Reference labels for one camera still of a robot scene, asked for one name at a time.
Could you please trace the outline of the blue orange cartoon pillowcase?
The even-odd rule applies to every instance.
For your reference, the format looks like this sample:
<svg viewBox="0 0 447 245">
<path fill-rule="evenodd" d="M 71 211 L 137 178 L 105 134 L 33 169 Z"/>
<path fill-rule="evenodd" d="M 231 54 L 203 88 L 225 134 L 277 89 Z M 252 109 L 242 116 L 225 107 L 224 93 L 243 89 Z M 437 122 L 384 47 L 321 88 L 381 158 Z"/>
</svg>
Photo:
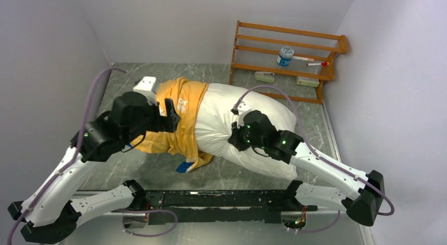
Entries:
<svg viewBox="0 0 447 245">
<path fill-rule="evenodd" d="M 208 164 L 212 155 L 199 150 L 195 136 L 200 104 L 208 86 L 208 83 L 191 81 L 185 77 L 162 83 L 157 92 L 159 111 L 165 116 L 167 110 L 164 100 L 172 99 L 174 110 L 180 116 L 177 130 L 174 133 L 148 131 L 145 136 L 139 136 L 128 143 L 128 146 L 146 153 L 183 155 L 186 160 L 177 167 L 178 173 L 188 173 Z"/>
</svg>

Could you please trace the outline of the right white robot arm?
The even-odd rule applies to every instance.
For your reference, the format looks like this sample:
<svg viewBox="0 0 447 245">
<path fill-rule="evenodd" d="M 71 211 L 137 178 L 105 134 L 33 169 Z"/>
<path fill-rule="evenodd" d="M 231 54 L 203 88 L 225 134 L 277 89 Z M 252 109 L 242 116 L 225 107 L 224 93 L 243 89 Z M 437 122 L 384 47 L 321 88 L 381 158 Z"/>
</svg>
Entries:
<svg viewBox="0 0 447 245">
<path fill-rule="evenodd" d="M 294 132 L 278 130 L 259 110 L 231 110 L 228 142 L 239 151 L 252 149 L 257 155 L 306 169 L 328 181 L 332 187 L 302 183 L 285 195 L 285 205 L 298 210 L 302 205 L 317 205 L 344 211 L 353 221 L 371 227 L 385 199 L 384 177 L 372 170 L 366 173 L 340 163 Z"/>
</svg>

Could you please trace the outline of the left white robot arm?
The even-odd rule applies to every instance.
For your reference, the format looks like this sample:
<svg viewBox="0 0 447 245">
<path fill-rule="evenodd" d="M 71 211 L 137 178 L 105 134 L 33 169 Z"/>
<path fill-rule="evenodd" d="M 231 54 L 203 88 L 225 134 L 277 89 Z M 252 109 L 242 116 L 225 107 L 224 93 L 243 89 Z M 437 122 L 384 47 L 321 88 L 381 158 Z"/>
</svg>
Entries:
<svg viewBox="0 0 447 245">
<path fill-rule="evenodd" d="M 73 194 L 95 169 L 134 139 L 144 139 L 147 132 L 176 131 L 180 116 L 174 102 L 165 99 L 164 105 L 161 115 L 154 95 L 130 91 L 116 98 L 109 111 L 85 123 L 45 183 L 27 200 L 9 205 L 24 240 L 55 244 L 83 223 L 110 211 L 145 209 L 147 193 L 135 180 L 83 199 L 73 199 Z"/>
</svg>

